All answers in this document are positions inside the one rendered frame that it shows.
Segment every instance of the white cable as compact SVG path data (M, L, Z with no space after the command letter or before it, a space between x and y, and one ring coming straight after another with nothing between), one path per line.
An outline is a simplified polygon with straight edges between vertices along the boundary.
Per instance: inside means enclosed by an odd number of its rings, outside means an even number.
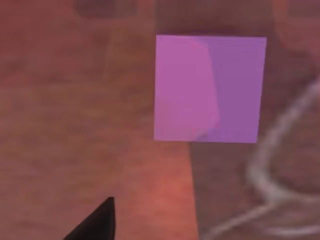
M246 169L246 177L255 189L262 194L265 204L250 210L240 216L213 227L203 237L203 240L213 240L224 232L230 231L251 220L275 210L288 200L299 201L305 204L319 202L320 197L300 194L279 185L269 174L270 161L275 151L282 143L284 136L291 130L295 122L311 106L318 95L320 80L310 84L304 93L282 114L275 125L267 131L265 138L258 143L257 150ZM281 237L297 237L320 232L320 225L303 227L273 227L264 231L267 234Z

